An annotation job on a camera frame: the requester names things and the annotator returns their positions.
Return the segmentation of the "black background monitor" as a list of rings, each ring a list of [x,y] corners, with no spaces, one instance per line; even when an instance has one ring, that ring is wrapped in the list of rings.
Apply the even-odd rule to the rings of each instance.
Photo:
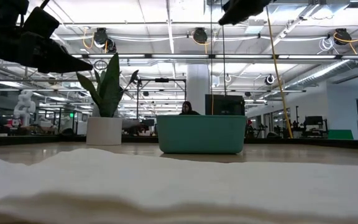
[[[306,116],[303,124],[305,126],[322,126],[323,123],[322,116]]]

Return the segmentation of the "white round plant pot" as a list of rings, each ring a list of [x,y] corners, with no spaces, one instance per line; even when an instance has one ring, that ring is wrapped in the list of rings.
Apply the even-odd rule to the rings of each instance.
[[[90,117],[87,122],[86,144],[116,146],[122,143],[122,119]]]

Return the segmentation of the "teal plastic tupperware container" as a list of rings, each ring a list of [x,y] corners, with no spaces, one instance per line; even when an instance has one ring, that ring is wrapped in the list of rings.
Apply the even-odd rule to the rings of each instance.
[[[158,116],[159,148],[166,154],[238,154],[246,121],[241,115]]]

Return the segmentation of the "green box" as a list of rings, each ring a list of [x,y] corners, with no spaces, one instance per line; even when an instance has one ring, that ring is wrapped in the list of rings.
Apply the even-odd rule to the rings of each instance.
[[[330,129],[328,139],[354,140],[354,137],[350,129]]]

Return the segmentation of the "white folded cloth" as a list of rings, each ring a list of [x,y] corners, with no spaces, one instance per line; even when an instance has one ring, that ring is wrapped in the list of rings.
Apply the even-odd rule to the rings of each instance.
[[[358,224],[358,166],[184,161],[99,149],[0,159],[0,223]]]

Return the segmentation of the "long ceiling light bar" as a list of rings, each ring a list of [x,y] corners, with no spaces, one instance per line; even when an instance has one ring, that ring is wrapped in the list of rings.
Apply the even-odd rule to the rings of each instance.
[[[273,55],[260,54],[120,54],[119,58],[161,59],[273,59]],[[358,55],[276,55],[283,60],[358,60]]]

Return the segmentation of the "green snake plant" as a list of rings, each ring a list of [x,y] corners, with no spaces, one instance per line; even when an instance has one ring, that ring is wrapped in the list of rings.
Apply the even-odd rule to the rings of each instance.
[[[125,88],[120,86],[120,66],[119,54],[115,53],[110,59],[103,78],[95,72],[98,77],[98,87],[95,88],[93,82],[84,75],[76,72],[77,79],[80,85],[90,93],[92,100],[96,104],[99,116],[105,118],[112,118],[118,108],[124,92],[128,86],[137,80],[138,70],[134,71],[131,79]]]

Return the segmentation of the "black metal table frame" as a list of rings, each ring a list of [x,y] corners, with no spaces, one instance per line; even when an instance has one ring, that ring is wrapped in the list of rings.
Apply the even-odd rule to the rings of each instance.
[[[8,136],[0,137],[0,146],[52,142],[85,142],[84,136]],[[346,139],[244,139],[244,144],[304,144],[312,146],[358,149],[358,140]]]

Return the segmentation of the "black background frame rig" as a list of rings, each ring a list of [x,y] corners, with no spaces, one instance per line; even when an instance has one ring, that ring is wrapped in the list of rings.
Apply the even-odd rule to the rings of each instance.
[[[142,81],[146,81],[146,83],[144,85],[142,85],[142,88],[140,88],[140,82]],[[180,89],[184,92],[185,94],[185,99],[187,99],[187,83],[185,79],[179,79],[179,78],[145,78],[145,79],[141,79],[139,78],[137,80],[136,83],[136,118],[139,119],[139,92],[146,87],[149,82],[155,82],[155,83],[168,83],[168,82],[173,82],[175,84],[177,84],[177,86],[180,87]],[[183,82],[184,83],[184,87],[180,86],[178,84],[178,82]]]

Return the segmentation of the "black cabinet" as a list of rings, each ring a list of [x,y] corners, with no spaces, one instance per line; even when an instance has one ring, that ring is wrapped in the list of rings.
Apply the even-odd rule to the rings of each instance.
[[[206,115],[245,115],[245,101],[242,96],[205,95]]]

